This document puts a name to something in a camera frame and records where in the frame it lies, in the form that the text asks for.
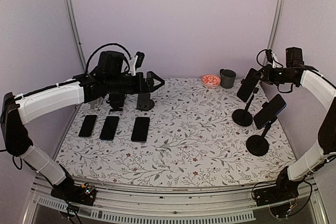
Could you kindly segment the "black round base phone stand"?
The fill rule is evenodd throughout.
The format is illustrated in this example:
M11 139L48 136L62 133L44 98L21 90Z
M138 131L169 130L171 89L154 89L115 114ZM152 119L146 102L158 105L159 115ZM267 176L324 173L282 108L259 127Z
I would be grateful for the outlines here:
M140 111L149 111L154 108L154 101L151 99L150 93L138 94L136 109Z

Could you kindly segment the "black folding phone stand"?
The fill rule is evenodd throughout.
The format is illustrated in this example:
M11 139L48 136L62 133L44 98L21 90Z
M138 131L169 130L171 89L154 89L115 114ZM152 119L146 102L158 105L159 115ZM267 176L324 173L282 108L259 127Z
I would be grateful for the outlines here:
M107 99L107 104L111 106L110 111L123 111L124 101L126 99L126 94L123 93L113 93L109 94Z

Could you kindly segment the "white phone stand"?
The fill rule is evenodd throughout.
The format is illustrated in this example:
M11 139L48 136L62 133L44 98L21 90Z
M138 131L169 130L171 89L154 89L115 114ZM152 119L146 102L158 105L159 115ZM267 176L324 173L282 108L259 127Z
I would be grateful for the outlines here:
M102 102L103 102L103 98L99 97L96 100L90 101L88 104L91 110L97 110L102 105Z

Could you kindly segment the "black phone blue edge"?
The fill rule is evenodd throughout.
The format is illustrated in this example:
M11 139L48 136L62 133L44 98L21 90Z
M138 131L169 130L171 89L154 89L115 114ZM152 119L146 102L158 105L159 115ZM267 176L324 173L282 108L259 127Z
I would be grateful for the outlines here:
M113 141L119 123L118 116L108 116L103 124L99 139L102 141Z

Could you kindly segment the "black phone silver edge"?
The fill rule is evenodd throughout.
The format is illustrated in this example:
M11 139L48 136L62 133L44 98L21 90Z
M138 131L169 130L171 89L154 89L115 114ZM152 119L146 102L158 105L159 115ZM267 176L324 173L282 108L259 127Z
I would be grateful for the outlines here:
M83 120L78 136L79 137L91 137L93 130L95 128L96 120L97 120L97 115L86 115Z

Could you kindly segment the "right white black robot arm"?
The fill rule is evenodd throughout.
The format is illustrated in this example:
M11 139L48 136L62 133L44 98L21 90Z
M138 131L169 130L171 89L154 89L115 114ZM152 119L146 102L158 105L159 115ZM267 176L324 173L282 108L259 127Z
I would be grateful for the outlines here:
M262 50L267 64L261 65L258 78L268 85L291 86L308 90L326 109L326 116L319 128L316 142L302 157L285 167L278 175L271 196L276 201L291 194L292 187L300 184L308 175L317 172L324 164L335 159L335 85L327 80L315 67L306 65L302 49L286 49L286 65L283 66L271 49Z

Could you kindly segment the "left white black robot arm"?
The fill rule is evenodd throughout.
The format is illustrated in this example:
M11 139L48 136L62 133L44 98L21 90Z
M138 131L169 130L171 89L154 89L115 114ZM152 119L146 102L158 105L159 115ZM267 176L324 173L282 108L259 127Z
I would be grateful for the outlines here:
M4 95L1 131L5 149L19 157L36 172L45 176L67 200L78 195L78 188L69 173L38 148L28 136L25 125L59 109L109 97L112 108L120 105L114 95L149 94L164 86L165 81L154 72L137 72L144 53L137 52L131 60L117 51L100 53L97 66L71 79L26 94Z

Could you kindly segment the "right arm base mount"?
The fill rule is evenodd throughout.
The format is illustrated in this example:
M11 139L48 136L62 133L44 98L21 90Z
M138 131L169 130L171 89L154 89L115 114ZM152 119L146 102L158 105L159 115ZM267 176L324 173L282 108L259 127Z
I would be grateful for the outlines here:
M293 199L292 203L286 203L279 206L269 208L270 213L277 219L286 219L288 217L298 214L305 208L311 199L313 193L312 183L305 180L306 175L299 181L292 181L289 179L287 168L285 167L278 175L275 183L259 182L251 191L251 197L256 202L257 206L264 206L279 203L285 200ZM293 212L298 201L298 186L305 183L310 187L309 196L306 202Z

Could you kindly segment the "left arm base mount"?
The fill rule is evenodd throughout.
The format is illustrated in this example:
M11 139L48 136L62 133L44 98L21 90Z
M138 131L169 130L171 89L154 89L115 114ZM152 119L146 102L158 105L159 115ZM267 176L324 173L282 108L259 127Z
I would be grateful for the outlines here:
M65 202L93 206L97 190L94 185L89 183L75 185L74 181L70 179L64 180L59 185L53 185L50 195Z

